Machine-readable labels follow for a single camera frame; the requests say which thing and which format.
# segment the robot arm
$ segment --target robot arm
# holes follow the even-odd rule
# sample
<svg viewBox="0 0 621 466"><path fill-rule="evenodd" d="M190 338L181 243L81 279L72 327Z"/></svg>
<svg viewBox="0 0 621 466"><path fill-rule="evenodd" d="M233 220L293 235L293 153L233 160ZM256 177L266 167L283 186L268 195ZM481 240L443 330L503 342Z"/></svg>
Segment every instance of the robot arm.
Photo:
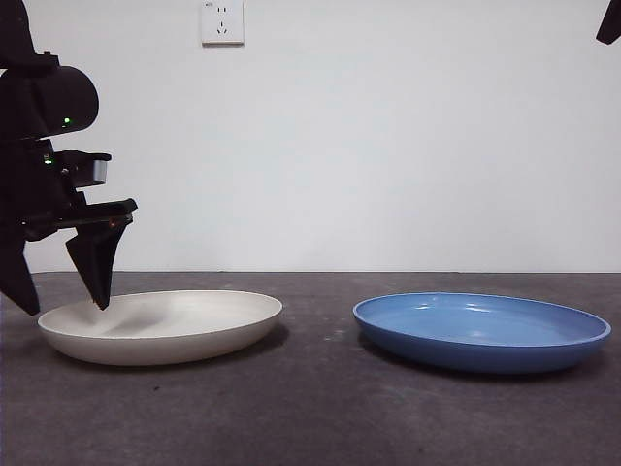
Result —
<svg viewBox="0 0 621 466"><path fill-rule="evenodd" d="M37 54L21 0L0 2L0 291L27 313L40 311L23 257L26 241L61 228L78 235L67 250L101 309L110 301L116 246L137 209L132 199L88 205L77 188L102 184L104 153L54 152L49 136L90 126L97 91L81 71Z"/></svg>

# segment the table surface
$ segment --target table surface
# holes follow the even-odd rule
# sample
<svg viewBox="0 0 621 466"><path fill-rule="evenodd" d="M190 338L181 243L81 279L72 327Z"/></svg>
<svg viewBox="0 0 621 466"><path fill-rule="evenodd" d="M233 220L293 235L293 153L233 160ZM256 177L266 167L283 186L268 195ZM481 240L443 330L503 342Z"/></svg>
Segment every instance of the table surface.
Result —
<svg viewBox="0 0 621 466"><path fill-rule="evenodd" d="M76 274L38 274L42 309L86 299ZM200 362L116 368L51 349L3 300L2 455L47 465L621 464L621 275L117 273L113 294L237 289L272 295L280 324ZM576 307L613 327L604 349L538 376L414 364L366 340L373 296L464 291Z"/></svg>

